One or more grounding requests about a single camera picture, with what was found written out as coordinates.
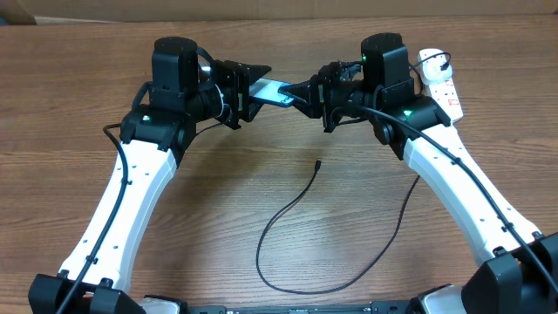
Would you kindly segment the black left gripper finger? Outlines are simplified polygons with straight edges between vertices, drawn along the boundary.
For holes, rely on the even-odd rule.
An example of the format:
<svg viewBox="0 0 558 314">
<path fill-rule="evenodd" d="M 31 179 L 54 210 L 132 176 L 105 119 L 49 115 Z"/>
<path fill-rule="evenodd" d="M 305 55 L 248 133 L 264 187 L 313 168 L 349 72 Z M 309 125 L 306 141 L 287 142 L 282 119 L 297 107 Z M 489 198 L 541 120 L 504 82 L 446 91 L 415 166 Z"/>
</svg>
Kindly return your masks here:
<svg viewBox="0 0 558 314">
<path fill-rule="evenodd" d="M 262 104 L 252 103 L 248 106 L 247 122 L 254 120 L 255 116 L 259 113 L 262 108 Z"/>
<path fill-rule="evenodd" d="M 261 79 L 265 74 L 271 71 L 269 65 L 245 65 L 244 68 L 244 90 L 249 91 L 249 87 L 252 86 L 258 79 Z"/>
</svg>

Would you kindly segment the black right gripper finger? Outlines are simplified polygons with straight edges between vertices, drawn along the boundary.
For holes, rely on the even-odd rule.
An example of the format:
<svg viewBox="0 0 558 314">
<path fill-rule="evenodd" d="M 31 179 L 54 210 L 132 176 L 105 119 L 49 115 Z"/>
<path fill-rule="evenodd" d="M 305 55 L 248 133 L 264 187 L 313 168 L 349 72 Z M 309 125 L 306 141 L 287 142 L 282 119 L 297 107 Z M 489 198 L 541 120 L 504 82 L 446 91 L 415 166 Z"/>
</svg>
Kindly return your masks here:
<svg viewBox="0 0 558 314">
<path fill-rule="evenodd" d="M 296 101 L 293 107 L 310 119 L 321 119 L 323 117 L 323 108 L 320 104 Z"/>
<path fill-rule="evenodd" d="M 297 84 L 282 85 L 278 92 L 282 95 L 291 97 L 296 101 L 318 101 L 320 77 L 315 74 L 310 79 Z"/>
</svg>

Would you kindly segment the Samsung Galaxy smartphone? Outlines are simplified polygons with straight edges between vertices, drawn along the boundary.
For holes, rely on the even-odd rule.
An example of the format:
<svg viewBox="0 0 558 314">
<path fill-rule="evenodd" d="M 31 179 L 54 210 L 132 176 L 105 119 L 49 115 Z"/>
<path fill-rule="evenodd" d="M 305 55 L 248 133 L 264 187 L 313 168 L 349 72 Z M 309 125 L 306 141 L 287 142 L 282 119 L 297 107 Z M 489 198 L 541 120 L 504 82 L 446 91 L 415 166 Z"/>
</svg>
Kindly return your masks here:
<svg viewBox="0 0 558 314">
<path fill-rule="evenodd" d="M 284 85 L 289 85 L 289 83 L 260 78 L 249 87 L 249 95 L 256 104 L 290 107 L 295 100 L 279 93 L 279 88 Z"/>
</svg>

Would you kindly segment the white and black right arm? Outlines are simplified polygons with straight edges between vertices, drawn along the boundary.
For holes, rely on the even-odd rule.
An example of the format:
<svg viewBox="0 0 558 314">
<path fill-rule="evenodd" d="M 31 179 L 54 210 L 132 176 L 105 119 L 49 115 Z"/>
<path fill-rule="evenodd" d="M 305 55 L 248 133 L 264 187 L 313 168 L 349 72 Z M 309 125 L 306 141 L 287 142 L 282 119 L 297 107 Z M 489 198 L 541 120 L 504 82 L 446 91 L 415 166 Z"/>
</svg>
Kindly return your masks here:
<svg viewBox="0 0 558 314">
<path fill-rule="evenodd" d="M 441 200 L 470 246 L 478 269 L 462 286 L 413 298 L 412 313 L 554 313 L 557 238 L 544 235 L 498 191 L 467 152 L 455 128 L 455 102 L 414 90 L 408 50 L 397 33 L 361 44 L 361 59 L 324 66 L 309 80 L 280 88 L 296 108 L 321 119 L 367 119 Z"/>
</svg>

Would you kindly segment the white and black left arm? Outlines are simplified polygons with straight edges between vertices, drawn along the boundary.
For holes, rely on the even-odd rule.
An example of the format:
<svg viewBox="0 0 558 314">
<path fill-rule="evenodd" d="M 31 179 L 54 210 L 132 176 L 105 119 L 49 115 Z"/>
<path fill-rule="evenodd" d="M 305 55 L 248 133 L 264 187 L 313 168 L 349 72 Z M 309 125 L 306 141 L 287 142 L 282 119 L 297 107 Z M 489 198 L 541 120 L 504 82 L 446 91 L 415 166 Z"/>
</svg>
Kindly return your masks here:
<svg viewBox="0 0 558 314">
<path fill-rule="evenodd" d="M 236 129 L 257 113 L 250 87 L 268 65 L 213 59 L 189 38 L 154 43 L 151 80 L 131 111 L 103 131 L 117 148 L 112 176 L 94 215 L 56 276 L 36 275 L 28 299 L 35 313 L 185 313 L 163 297 L 129 297 L 133 265 L 156 202 L 198 132 L 217 119 Z"/>
</svg>

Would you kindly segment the white power strip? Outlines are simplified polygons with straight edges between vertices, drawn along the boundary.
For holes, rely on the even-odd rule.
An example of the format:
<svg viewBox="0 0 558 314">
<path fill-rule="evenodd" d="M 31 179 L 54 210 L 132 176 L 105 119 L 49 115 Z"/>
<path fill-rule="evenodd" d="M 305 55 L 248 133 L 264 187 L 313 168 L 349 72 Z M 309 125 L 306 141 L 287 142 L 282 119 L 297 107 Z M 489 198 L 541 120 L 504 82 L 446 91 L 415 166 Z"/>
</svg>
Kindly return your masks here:
<svg viewBox="0 0 558 314">
<path fill-rule="evenodd" d="M 435 99 L 452 123 L 463 118 L 463 110 L 453 80 L 447 79 L 426 87 L 427 94 Z"/>
</svg>

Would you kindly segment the brown cardboard backdrop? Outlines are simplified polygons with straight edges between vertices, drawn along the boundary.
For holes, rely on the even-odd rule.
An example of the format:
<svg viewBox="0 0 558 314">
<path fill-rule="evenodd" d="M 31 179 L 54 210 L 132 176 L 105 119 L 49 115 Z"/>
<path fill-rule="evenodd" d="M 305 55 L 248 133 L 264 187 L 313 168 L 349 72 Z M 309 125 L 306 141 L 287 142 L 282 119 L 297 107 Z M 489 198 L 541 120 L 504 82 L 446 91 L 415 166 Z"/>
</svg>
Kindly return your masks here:
<svg viewBox="0 0 558 314">
<path fill-rule="evenodd" d="M 1 0 L 1 17 L 16 24 L 40 18 L 169 22 L 556 12 L 557 0 Z"/>
</svg>

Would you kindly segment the white wall charger plug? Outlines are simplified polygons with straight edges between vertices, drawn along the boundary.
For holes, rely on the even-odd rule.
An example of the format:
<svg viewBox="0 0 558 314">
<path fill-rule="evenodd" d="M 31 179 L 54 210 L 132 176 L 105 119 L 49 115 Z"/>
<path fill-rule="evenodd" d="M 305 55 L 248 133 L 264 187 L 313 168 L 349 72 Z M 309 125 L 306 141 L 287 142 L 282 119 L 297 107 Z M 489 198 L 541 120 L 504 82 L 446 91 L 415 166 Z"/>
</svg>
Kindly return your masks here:
<svg viewBox="0 0 558 314">
<path fill-rule="evenodd" d="M 437 48 L 423 49 L 418 53 L 417 67 L 426 85 L 447 81 L 453 76 L 451 54 Z"/>
</svg>

